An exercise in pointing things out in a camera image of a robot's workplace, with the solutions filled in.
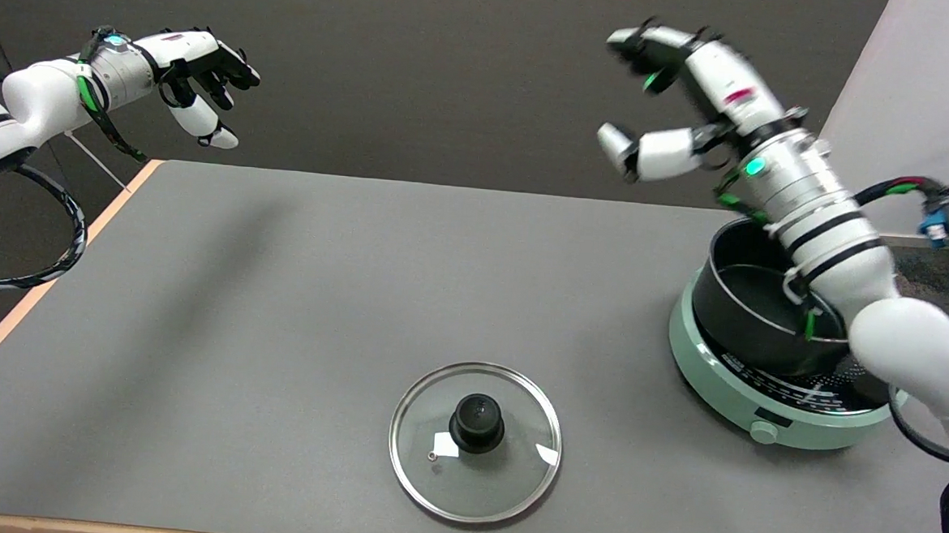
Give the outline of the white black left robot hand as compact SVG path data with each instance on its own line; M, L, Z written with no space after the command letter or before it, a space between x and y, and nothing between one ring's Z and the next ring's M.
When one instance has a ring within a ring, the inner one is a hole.
M236 133L218 111L234 108L229 89L249 91L261 83L261 74L243 50L200 28L164 32L153 45L161 70L158 91L174 121L202 148L236 148Z

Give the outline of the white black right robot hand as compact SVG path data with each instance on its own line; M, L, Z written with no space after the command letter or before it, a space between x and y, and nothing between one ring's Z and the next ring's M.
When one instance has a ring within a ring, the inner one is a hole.
M760 178L772 163L764 145L799 127L741 52L706 29L687 33L644 21L613 31L606 47L660 94L681 84L702 124L633 135L615 124L597 131L603 154L628 181L680 177L706 168L704 157L726 144L736 154L740 176Z

